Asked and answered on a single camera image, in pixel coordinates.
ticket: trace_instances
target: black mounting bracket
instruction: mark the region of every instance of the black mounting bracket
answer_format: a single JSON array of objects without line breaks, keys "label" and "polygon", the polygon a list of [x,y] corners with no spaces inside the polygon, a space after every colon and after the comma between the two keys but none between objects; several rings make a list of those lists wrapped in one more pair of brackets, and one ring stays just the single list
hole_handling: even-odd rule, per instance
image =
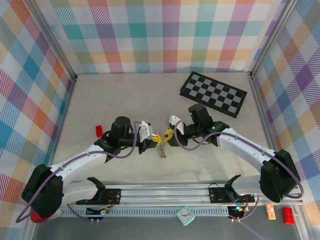
[{"label": "black mounting bracket", "polygon": [[210,187],[209,188],[210,203],[212,204],[225,204],[225,203],[237,203],[245,204],[247,202],[246,197],[248,198],[248,203],[254,203],[255,197],[251,195],[239,196],[237,199],[232,200],[227,194],[224,187]]},{"label": "black mounting bracket", "polygon": [[96,194],[92,199],[84,199],[76,201],[77,205],[119,205],[121,200],[120,188],[106,188],[95,177],[88,177],[88,180],[93,182],[97,187]]},{"label": "black mounting bracket", "polygon": [[[95,209],[92,209],[92,208],[87,208],[86,211],[85,211],[85,214],[86,215],[100,215],[101,214],[101,209],[100,210],[95,210]],[[93,219],[93,220],[99,220],[99,221],[104,219],[103,216],[101,216],[101,217],[99,217],[99,216],[93,216],[93,217],[87,216],[87,218],[89,220]]]},{"label": "black mounting bracket", "polygon": [[229,219],[233,219],[232,217],[241,219],[245,215],[245,211],[239,211],[234,206],[228,206],[228,212],[230,215],[230,216],[228,216]]}]

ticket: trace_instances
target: colorful checkered fabric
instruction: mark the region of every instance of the colorful checkered fabric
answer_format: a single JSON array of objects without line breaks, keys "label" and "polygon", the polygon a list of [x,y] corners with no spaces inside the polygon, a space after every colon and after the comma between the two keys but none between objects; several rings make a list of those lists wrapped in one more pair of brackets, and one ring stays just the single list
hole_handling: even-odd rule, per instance
[{"label": "colorful checkered fabric", "polygon": [[37,2],[75,72],[102,74],[247,72],[286,0]]},{"label": "colorful checkered fabric", "polygon": [[320,236],[320,0],[300,0],[257,74],[277,147],[291,153]]},{"label": "colorful checkered fabric", "polygon": [[0,0],[0,240],[16,240],[21,193],[47,164],[72,82],[23,0]]}]

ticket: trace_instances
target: red block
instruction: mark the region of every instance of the red block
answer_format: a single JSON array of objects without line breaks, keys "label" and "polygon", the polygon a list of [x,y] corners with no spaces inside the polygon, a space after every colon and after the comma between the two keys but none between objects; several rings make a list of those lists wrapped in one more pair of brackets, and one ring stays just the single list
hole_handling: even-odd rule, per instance
[{"label": "red block", "polygon": [[38,213],[34,212],[34,213],[30,216],[30,218],[31,218],[31,221],[32,221],[33,223],[38,224],[38,223],[44,222],[45,220],[49,219],[50,217],[42,218],[42,217],[39,216]]},{"label": "red block", "polygon": [[294,213],[292,212],[291,207],[283,207],[283,221],[285,224],[294,225],[295,224],[295,218]]},{"label": "red block", "polygon": [[101,138],[102,137],[104,132],[102,131],[102,126],[101,125],[95,127],[95,134],[96,134],[97,138]]}]

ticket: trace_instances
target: red lego brick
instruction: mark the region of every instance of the red lego brick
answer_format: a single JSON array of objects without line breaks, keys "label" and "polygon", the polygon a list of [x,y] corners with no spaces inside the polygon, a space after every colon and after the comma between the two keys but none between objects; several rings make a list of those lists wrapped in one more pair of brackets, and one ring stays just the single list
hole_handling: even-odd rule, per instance
[{"label": "red lego brick", "polygon": [[295,218],[294,213],[292,212],[291,207],[283,207],[283,221],[285,224],[294,225],[295,224]]},{"label": "red lego brick", "polygon": [[97,138],[101,138],[102,137],[104,132],[102,130],[102,126],[101,125],[95,127],[95,134],[96,134]]}]

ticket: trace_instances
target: wire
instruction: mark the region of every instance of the wire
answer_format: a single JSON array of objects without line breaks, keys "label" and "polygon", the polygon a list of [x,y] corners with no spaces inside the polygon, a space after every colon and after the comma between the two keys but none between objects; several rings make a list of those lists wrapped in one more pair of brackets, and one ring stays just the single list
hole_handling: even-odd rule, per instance
[{"label": "wire", "polygon": [[178,121],[175,125],[174,125],[174,129],[173,129],[173,134],[174,134],[174,138],[175,138],[175,141],[178,143],[178,145],[183,148],[184,150],[186,151],[193,151],[193,150],[196,150],[197,148],[199,148],[201,146],[201,144],[207,140],[208,138],[214,136],[214,135],[227,135],[227,136],[230,136],[232,138],[237,138],[239,139],[240,141],[242,141],[243,143],[247,144],[248,146],[256,149],[258,152],[260,153],[263,153],[264,155],[268,156],[269,158],[273,159],[276,163],[278,163],[282,168],[284,168],[284,170],[286,170],[288,172],[288,174],[293,178],[293,180],[296,182],[296,184],[299,186],[300,188],[300,194],[298,196],[292,196],[292,195],[287,195],[288,198],[291,198],[291,199],[300,199],[304,196],[305,194],[305,191],[304,191],[304,188],[302,187],[299,179],[295,176],[295,174],[286,166],[284,165],[279,159],[277,159],[276,157],[272,156],[271,154],[269,154],[268,152],[264,152],[263,149],[261,149],[260,147],[257,147],[256,145],[254,145],[253,143],[247,141],[246,139],[240,137],[240,136],[236,136],[234,134],[231,134],[229,132],[223,132],[223,131],[217,131],[217,132],[212,132],[210,134],[208,134],[207,136],[205,136],[201,141],[200,143],[193,147],[193,148],[187,148],[185,146],[183,146],[181,144],[181,142],[179,141],[178,139],[178,136],[177,136],[177,125],[180,123],[181,121]]},{"label": "wire", "polygon": [[38,188],[38,190],[35,192],[35,194],[33,195],[33,197],[30,199],[30,201],[28,202],[28,204],[25,206],[25,208],[22,210],[22,212],[18,215],[18,217],[16,218],[15,222],[18,224],[20,222],[22,222],[23,220],[25,220],[26,218],[30,217],[32,214],[34,214],[34,212],[31,212],[25,216],[23,216],[26,211],[28,210],[28,208],[31,206],[31,204],[35,201],[36,197],[39,195],[39,193],[41,192],[41,190],[45,187],[45,185],[47,184],[47,182],[49,182],[50,179],[52,179],[58,172],[60,172],[61,170],[63,170],[66,166],[68,166],[69,164],[73,163],[74,161],[81,159],[83,157],[86,156],[90,156],[92,154],[106,154],[110,157],[116,158],[116,159],[125,159],[127,157],[129,157],[135,150],[136,144],[137,144],[137,139],[138,139],[138,131],[137,131],[137,127],[136,124],[140,124],[140,121],[134,121],[133,122],[133,127],[134,127],[134,140],[133,140],[133,147],[131,148],[130,152],[128,152],[128,154],[124,155],[124,156],[117,156],[114,155],[112,153],[106,152],[106,151],[90,151],[88,153],[83,153],[80,154],[78,156],[75,156],[74,158],[68,160],[66,163],[64,163],[61,167],[59,167],[57,170],[55,170],[50,176],[48,176],[43,183],[40,185],[40,187]]},{"label": "wire", "polygon": [[258,203],[259,203],[259,199],[260,199],[260,195],[258,195],[252,211],[249,212],[249,214],[248,214],[247,216],[243,216],[243,217],[241,217],[241,218],[237,218],[237,217],[234,217],[234,216],[229,215],[229,217],[232,218],[232,219],[236,219],[236,220],[243,220],[243,219],[246,219],[246,218],[250,217],[250,216],[254,213],[254,211],[256,210],[256,208],[257,208],[257,206],[258,206]]},{"label": "wire", "polygon": [[[193,141],[195,141],[197,144],[199,144],[200,142],[198,142],[197,140],[195,140],[194,138],[192,138]],[[201,145],[209,145],[210,143],[201,143]]]},{"label": "wire", "polygon": [[217,187],[220,188],[219,185],[214,182],[214,183],[211,183],[211,184],[208,186],[208,190],[209,190],[210,186],[213,185],[213,184],[217,185]]},{"label": "wire", "polygon": [[109,206],[109,208],[112,208],[115,205],[115,199],[111,195],[105,196],[107,199],[111,198],[112,199],[112,206]]},{"label": "wire", "polygon": [[105,137],[105,136],[109,135],[109,133],[110,133],[110,131],[106,131],[106,132],[102,135],[102,137]]},{"label": "wire", "polygon": [[244,195],[244,197],[245,197],[245,201],[246,201],[245,207],[247,208],[247,207],[248,207],[248,205],[249,205],[249,200],[248,200],[247,195]]},{"label": "wire", "polygon": [[70,206],[70,204],[67,204],[67,206],[68,206],[68,208],[70,209],[70,211],[71,211],[74,215],[76,215],[78,218],[83,219],[83,220],[86,220],[86,221],[88,221],[88,222],[91,222],[91,220],[90,220],[89,218],[87,218],[87,217],[85,217],[85,216],[81,216],[81,215],[79,215],[75,210],[73,210],[72,207]]}]

